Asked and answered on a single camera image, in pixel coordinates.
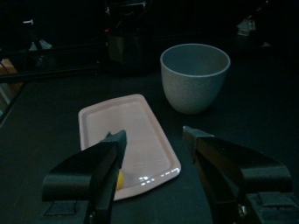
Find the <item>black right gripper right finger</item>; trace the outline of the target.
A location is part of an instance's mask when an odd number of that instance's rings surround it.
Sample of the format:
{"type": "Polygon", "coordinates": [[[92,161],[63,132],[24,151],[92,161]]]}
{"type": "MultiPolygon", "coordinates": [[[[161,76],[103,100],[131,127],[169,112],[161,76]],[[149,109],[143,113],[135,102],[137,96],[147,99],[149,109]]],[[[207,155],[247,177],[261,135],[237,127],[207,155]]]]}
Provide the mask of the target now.
{"type": "Polygon", "coordinates": [[[191,149],[213,224],[293,224],[287,167],[256,150],[188,126],[181,138],[191,149]]]}

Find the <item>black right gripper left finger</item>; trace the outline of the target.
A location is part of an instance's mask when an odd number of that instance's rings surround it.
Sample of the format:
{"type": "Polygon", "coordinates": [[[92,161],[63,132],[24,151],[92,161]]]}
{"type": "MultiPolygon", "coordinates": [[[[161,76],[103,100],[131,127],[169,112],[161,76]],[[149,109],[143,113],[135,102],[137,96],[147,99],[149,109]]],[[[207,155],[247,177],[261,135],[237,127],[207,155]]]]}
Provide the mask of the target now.
{"type": "Polygon", "coordinates": [[[127,150],[127,132],[73,154],[43,180],[41,224],[109,224],[117,175],[127,150]]]}

